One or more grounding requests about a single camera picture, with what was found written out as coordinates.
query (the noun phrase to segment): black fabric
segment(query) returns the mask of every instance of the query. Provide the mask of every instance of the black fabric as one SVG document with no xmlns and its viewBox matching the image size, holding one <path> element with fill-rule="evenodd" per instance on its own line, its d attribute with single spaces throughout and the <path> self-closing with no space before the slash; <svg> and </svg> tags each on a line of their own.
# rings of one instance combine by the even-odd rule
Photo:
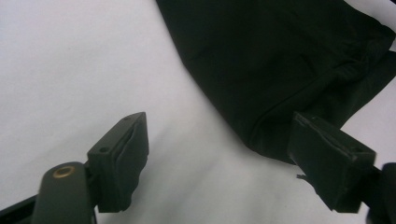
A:
<svg viewBox="0 0 396 224">
<path fill-rule="evenodd" d="M 293 111 L 341 127 L 396 75 L 395 34 L 342 0 L 157 0 L 195 81 L 243 142 L 290 162 Z"/>
</svg>

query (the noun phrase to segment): white surface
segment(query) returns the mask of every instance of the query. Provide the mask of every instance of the white surface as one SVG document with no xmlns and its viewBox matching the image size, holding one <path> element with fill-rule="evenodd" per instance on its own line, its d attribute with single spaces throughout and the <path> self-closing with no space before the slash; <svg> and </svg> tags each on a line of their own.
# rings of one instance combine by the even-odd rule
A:
<svg viewBox="0 0 396 224">
<path fill-rule="evenodd" d="M 344 127 L 396 161 L 396 82 Z M 0 1 L 0 209 L 122 117 L 148 114 L 133 196 L 99 223 L 364 223 L 330 212 L 295 166 L 246 149 L 181 65 L 152 0 Z"/>
</svg>

